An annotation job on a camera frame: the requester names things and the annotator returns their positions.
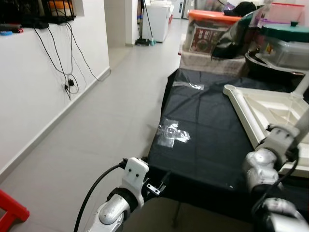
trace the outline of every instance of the black cable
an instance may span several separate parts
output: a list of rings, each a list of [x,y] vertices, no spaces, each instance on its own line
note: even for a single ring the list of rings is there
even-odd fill
[[[58,72],[63,73],[63,72],[60,71],[60,70],[56,67],[56,65],[54,64],[52,58],[50,57],[50,55],[49,55],[49,53],[48,53],[48,51],[47,51],[47,49],[46,49],[46,47],[45,47],[45,45],[44,45],[44,43],[43,43],[43,40],[42,40],[42,38],[40,37],[40,35],[38,34],[37,30],[36,30],[35,28],[33,28],[33,29],[34,29],[35,33],[37,33],[38,37],[40,38],[40,41],[41,41],[41,43],[42,43],[42,45],[43,45],[43,47],[44,47],[44,50],[45,50],[45,52],[47,53],[47,55],[48,55],[48,57],[49,57],[51,63],[52,63],[53,66],[54,66],[54,68],[55,68]]]
[[[79,69],[79,72],[80,72],[81,75],[83,76],[83,79],[84,79],[84,82],[85,82],[85,88],[86,88],[86,87],[87,87],[86,78],[85,78],[85,76],[84,76],[84,74],[83,74],[81,68],[79,67],[79,65],[78,65],[78,63],[77,63],[77,61],[76,61],[76,59],[74,58],[74,56],[72,56],[72,57],[73,57],[73,59],[74,59],[74,62],[75,62],[75,64],[76,64],[77,68]]]
[[[44,47],[44,49],[45,49],[45,51],[46,51],[46,53],[47,53],[47,55],[48,55],[48,57],[49,57],[51,63],[53,64],[54,68],[55,68],[58,72],[60,72],[60,73],[62,73],[62,74],[64,75],[64,77],[65,77],[65,92],[66,92],[66,94],[68,95],[69,99],[71,99],[71,97],[70,97],[71,94],[77,94],[77,93],[79,92],[78,82],[77,82],[75,76],[72,74],[72,73],[73,73],[73,59],[75,60],[75,58],[73,57],[73,43],[72,43],[73,34],[71,33],[71,38],[70,38],[71,71],[70,71],[70,73],[65,73],[64,70],[63,70],[63,66],[62,66],[62,63],[61,63],[61,59],[60,59],[60,56],[59,56],[57,47],[56,47],[56,43],[55,43],[54,36],[53,36],[52,32],[50,31],[50,29],[48,28],[48,31],[49,31],[49,33],[50,33],[51,36],[52,36],[53,43],[54,43],[54,47],[55,47],[56,54],[57,54],[57,56],[58,56],[58,59],[59,59],[59,62],[60,62],[60,67],[61,67],[61,70],[62,70],[62,71],[59,70],[59,69],[56,67],[56,65],[54,64],[52,58],[50,57],[50,55],[49,55],[49,53],[48,53],[48,51],[47,51],[47,49],[46,49],[46,47],[45,47],[45,45],[44,45],[44,43],[43,43],[42,38],[40,37],[40,35],[38,34],[38,32],[36,31],[35,28],[34,28],[34,30],[35,30],[36,34],[39,36],[40,41],[41,41],[41,43],[42,43],[42,45],[43,45],[43,47]],[[69,79],[69,76],[72,76],[72,77],[74,78],[74,80],[75,80],[75,83],[76,83],[76,91],[75,91],[75,92],[71,92],[71,90],[70,90],[70,85],[69,85],[69,80],[70,80],[70,79]]]
[[[220,2],[223,6],[225,6],[225,4],[223,2],[221,2],[220,0],[217,0],[218,2]]]
[[[52,32],[50,31],[50,29],[49,28],[47,28],[47,29],[48,29],[49,33],[51,34],[51,36],[52,36],[52,39],[53,39],[53,42],[54,42],[54,46],[55,46],[55,50],[56,50],[56,54],[57,54],[59,62],[60,62],[60,67],[61,67],[61,70],[62,70],[62,73],[63,73],[64,77],[66,78],[66,75],[64,73],[64,70],[63,70],[63,67],[62,67],[62,64],[61,64],[61,59],[60,59],[60,56],[59,56],[58,51],[57,51],[57,46],[56,46],[56,43],[55,43],[54,36],[53,36]],[[68,88],[69,88],[69,94],[68,95],[69,95],[69,99],[71,100],[71,91],[70,91],[70,85],[69,85],[69,75],[68,75],[67,80],[68,80]]]
[[[111,167],[109,170],[107,170],[106,172],[104,172],[96,181],[95,183],[91,186],[89,192],[87,193],[84,201],[83,201],[83,204],[81,206],[81,209],[79,210],[79,213],[78,213],[78,216],[77,216],[77,219],[76,219],[76,223],[75,223],[75,227],[74,227],[74,232],[78,232],[78,227],[79,227],[79,224],[81,222],[81,218],[82,218],[82,215],[83,215],[83,211],[86,207],[86,204],[93,192],[93,190],[95,189],[95,187],[98,185],[98,183],[108,174],[110,173],[111,171],[115,170],[116,168],[119,168],[121,167],[122,165],[119,163],[113,167]]]
[[[281,178],[279,178],[275,183],[273,183],[267,189],[267,191],[263,194],[263,196],[254,204],[254,206],[252,207],[252,210],[251,210],[253,218],[256,217],[256,212],[261,207],[261,205],[262,205],[263,201],[265,200],[265,198],[267,197],[267,195],[269,195],[275,187],[277,187],[282,181],[284,181],[286,178],[288,178],[295,171],[295,169],[298,165],[298,161],[299,161],[299,155],[297,155],[292,168],[285,175],[283,175]]]
[[[86,59],[85,59],[85,57],[84,57],[84,55],[83,55],[81,49],[79,48],[79,46],[78,46],[78,44],[77,44],[77,42],[76,42],[75,36],[74,36],[74,34],[73,34],[71,24],[70,24],[69,22],[66,22],[66,25],[68,26],[69,30],[71,31],[71,33],[72,33],[72,35],[73,35],[74,42],[75,42],[75,44],[76,44],[78,50],[80,51],[80,53],[81,53],[81,55],[82,55],[82,57],[83,57],[83,59],[84,59],[86,65],[87,65],[87,67],[88,67],[88,69],[89,69],[91,75],[92,75],[97,81],[100,81],[100,82],[101,82],[101,80],[97,79],[97,77],[94,76],[94,74],[92,73],[91,68],[89,67],[89,65],[88,65],[88,63],[87,63],[87,61],[86,61]]]

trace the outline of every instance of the green lid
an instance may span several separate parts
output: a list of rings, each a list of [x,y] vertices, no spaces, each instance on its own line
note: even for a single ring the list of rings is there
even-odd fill
[[[309,28],[298,26],[297,22],[287,24],[266,24],[262,26],[261,34],[286,42],[309,43]]]

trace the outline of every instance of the black table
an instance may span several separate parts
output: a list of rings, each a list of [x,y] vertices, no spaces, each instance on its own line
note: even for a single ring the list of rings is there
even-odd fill
[[[204,90],[173,82],[202,84]],[[170,183],[162,197],[202,207],[232,218],[251,221],[252,201],[242,164],[253,147],[232,106],[222,91],[225,84],[237,87],[290,92],[290,80],[235,79],[223,75],[179,69],[169,77],[160,124],[171,119],[187,131],[187,143],[175,141],[173,148],[153,140],[148,163],[151,180],[159,181],[171,171]],[[286,198],[308,219],[309,191],[304,178],[290,177],[284,183]]]

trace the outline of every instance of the orange lid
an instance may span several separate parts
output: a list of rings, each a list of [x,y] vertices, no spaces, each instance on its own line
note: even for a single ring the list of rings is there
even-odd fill
[[[214,21],[220,21],[227,24],[234,24],[235,22],[241,19],[241,17],[226,16],[224,15],[223,12],[201,11],[201,10],[190,10],[189,16],[196,20],[211,19]]]
[[[49,1],[49,5],[51,8],[57,8],[57,9],[64,9],[63,8],[63,1],[62,0],[55,0],[55,3],[54,1]],[[69,9],[69,4],[68,4],[68,1],[64,1],[64,7],[65,9]]]

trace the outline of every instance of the gray tile floor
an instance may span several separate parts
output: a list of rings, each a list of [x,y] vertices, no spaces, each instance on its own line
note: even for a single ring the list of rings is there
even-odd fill
[[[154,47],[133,47],[26,157],[0,188],[30,210],[12,232],[71,232],[81,203],[97,177],[122,157],[148,154],[159,122],[167,77],[178,68],[181,34],[188,21],[173,19],[167,39]],[[96,188],[79,231],[86,231],[95,210],[119,186],[121,170]],[[125,232],[238,231],[251,226],[184,204],[179,226],[171,227],[177,203],[156,199],[135,212]]]

